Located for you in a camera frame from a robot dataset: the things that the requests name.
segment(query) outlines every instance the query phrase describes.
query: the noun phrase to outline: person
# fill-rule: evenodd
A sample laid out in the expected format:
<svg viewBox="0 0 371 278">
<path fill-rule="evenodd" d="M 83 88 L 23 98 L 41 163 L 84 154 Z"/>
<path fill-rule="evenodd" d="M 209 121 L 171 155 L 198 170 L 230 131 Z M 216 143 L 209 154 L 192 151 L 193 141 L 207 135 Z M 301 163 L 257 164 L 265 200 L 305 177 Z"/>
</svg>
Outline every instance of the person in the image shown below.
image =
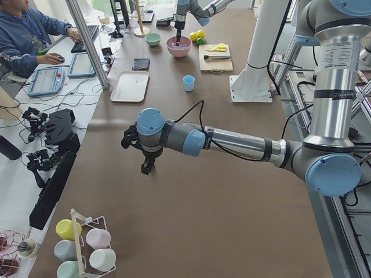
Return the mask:
<svg viewBox="0 0 371 278">
<path fill-rule="evenodd" d="M 81 41 L 80 33 L 70 23 L 30 8 L 28 0 L 0 0 L 0 57 L 14 74 L 28 78 L 38 64 L 63 62 L 58 53 L 45 54 L 52 44 L 48 34 Z"/>
</svg>

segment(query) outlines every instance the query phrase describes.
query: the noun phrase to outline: hand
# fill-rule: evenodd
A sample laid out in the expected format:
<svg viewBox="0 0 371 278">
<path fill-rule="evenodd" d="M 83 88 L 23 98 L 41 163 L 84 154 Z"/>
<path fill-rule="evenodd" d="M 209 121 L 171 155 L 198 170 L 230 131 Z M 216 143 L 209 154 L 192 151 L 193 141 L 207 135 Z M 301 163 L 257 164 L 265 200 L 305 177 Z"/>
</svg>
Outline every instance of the hand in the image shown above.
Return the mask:
<svg viewBox="0 0 371 278">
<path fill-rule="evenodd" d="M 67 29 L 68 36 L 72 39 L 73 42 L 82 42 L 81 35 L 76 28 L 71 27 Z"/>
<path fill-rule="evenodd" d="M 62 60 L 62 56 L 58 53 L 48 53 L 42 56 L 36 56 L 38 64 L 58 65 L 62 63 Z"/>
</svg>

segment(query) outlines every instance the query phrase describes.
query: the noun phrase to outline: brown table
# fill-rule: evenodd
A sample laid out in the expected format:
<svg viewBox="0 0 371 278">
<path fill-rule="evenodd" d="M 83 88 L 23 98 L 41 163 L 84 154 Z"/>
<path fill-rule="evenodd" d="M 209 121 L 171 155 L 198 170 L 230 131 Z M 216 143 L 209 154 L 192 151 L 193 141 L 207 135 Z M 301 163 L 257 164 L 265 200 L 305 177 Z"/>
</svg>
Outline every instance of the brown table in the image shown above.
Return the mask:
<svg viewBox="0 0 371 278">
<path fill-rule="evenodd" d="M 60 240 L 54 228 L 71 208 L 85 216 L 106 217 L 117 269 L 107 277 L 222 278 L 332 277 L 304 182 L 268 163 L 253 163 L 228 154 L 203 151 L 198 158 L 165 149 L 156 171 L 140 173 L 141 152 L 124 150 L 123 131 L 139 111 L 159 108 L 177 119 L 205 100 L 203 123 L 221 129 L 279 139 L 285 117 L 280 99 L 272 104 L 232 103 L 230 74 L 201 74 L 198 49 L 172 57 L 166 40 L 172 28 L 155 21 L 174 9 L 155 10 L 152 31 L 158 47 L 132 35 L 133 19 L 109 74 L 111 88 L 134 58 L 150 58 L 150 80 L 140 104 L 116 104 L 104 92 L 51 221 L 30 277 L 54 277 L 60 264 L 53 256 Z M 253 12 L 228 9 L 214 16 L 207 43 L 228 43 L 234 74 L 245 67 L 255 25 Z M 183 34 L 200 29 L 188 15 Z M 181 78 L 193 74 L 193 92 Z M 198 111 L 186 120 L 198 121 Z"/>
</svg>

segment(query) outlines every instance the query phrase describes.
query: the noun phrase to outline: tablet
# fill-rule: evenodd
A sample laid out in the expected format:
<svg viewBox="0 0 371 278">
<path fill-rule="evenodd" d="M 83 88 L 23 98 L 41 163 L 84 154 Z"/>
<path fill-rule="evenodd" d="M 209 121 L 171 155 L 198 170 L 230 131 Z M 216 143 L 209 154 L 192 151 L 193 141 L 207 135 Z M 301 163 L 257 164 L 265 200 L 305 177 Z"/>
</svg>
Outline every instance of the tablet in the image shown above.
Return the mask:
<svg viewBox="0 0 371 278">
<path fill-rule="evenodd" d="M 95 70 L 86 52 L 75 53 L 68 70 L 69 78 L 87 78 L 95 76 Z"/>
<path fill-rule="evenodd" d="M 62 67 L 36 69 L 35 78 L 27 92 L 29 97 L 56 94 L 62 88 L 64 70 Z"/>
</svg>

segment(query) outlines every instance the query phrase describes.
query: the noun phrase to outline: green bowl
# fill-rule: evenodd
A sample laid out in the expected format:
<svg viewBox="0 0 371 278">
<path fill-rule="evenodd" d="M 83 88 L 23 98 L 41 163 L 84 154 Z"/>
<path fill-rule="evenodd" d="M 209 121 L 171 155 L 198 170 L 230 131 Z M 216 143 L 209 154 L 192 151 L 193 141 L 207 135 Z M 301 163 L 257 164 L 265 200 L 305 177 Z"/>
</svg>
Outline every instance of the green bowl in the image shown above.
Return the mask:
<svg viewBox="0 0 371 278">
<path fill-rule="evenodd" d="M 161 41 L 161 35 L 159 33 L 149 33 L 144 39 L 150 46 L 156 46 Z"/>
</svg>

